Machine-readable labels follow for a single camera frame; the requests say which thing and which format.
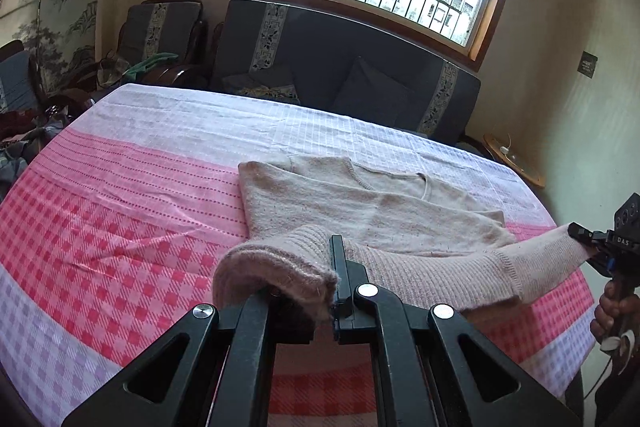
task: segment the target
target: sweater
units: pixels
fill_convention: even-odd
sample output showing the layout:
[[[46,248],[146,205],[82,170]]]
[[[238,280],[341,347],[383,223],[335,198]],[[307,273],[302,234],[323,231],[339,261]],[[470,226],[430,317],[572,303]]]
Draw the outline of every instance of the sweater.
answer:
[[[312,317],[327,317],[338,280],[328,247],[334,233],[370,282],[407,304],[448,303],[476,323],[534,301],[593,254],[566,226],[517,243],[500,211],[424,173],[311,156],[238,169],[250,240],[214,272],[220,307],[270,284]]]

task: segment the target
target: metal pivot bolt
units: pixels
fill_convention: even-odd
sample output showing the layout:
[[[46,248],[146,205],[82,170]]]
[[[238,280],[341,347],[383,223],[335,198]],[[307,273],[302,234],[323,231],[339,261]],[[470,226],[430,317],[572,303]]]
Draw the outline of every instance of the metal pivot bolt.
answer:
[[[197,319],[206,319],[213,314],[213,306],[211,304],[198,304],[193,309],[193,316]]]
[[[448,304],[438,304],[433,309],[433,314],[439,319],[450,319],[453,317],[453,308]]]
[[[363,297],[373,297],[373,295],[377,295],[378,287],[374,284],[361,284],[358,286],[358,293]]]

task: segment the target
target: black wire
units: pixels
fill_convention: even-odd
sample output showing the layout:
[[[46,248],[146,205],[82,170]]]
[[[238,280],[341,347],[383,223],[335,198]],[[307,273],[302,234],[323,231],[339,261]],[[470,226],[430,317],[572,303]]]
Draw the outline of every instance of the black wire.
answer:
[[[611,363],[612,359],[609,359],[609,362],[607,362],[607,365],[604,366],[604,369],[602,370],[602,373],[600,374],[600,376],[598,377],[598,380],[596,380],[596,383],[593,384],[593,387],[589,390],[589,392],[584,396],[584,400],[586,400],[589,395],[591,393],[593,393],[593,390],[598,386],[598,384],[600,383],[600,380],[602,379],[602,377],[604,376],[604,374],[607,372],[607,369],[609,368],[609,364]]]

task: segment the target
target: gray sofa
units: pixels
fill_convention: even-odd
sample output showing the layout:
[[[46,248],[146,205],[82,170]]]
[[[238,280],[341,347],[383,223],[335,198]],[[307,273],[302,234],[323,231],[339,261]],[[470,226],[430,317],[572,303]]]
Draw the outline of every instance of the gray sofa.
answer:
[[[480,89],[473,75],[372,26],[297,6],[231,0],[210,89],[251,94],[262,84],[283,91],[287,83],[294,86],[282,95],[289,102],[446,144],[464,133]],[[257,92],[268,98],[265,89]]]

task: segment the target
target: pink checkered bed sheet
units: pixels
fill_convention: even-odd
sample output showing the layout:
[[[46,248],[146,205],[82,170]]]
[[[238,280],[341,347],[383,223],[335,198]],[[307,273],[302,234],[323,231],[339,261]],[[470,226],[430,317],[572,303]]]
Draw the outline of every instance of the pink checkered bed sheet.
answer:
[[[210,300],[216,264],[247,238],[238,162],[273,152],[428,172],[501,208],[519,240],[554,226],[511,170],[411,134],[279,103],[122,87],[53,140],[0,206],[0,361],[46,427]],[[484,333],[559,396],[593,346],[592,308],[577,271]],[[375,425],[367,350],[316,347],[331,363],[279,348],[270,425]]]

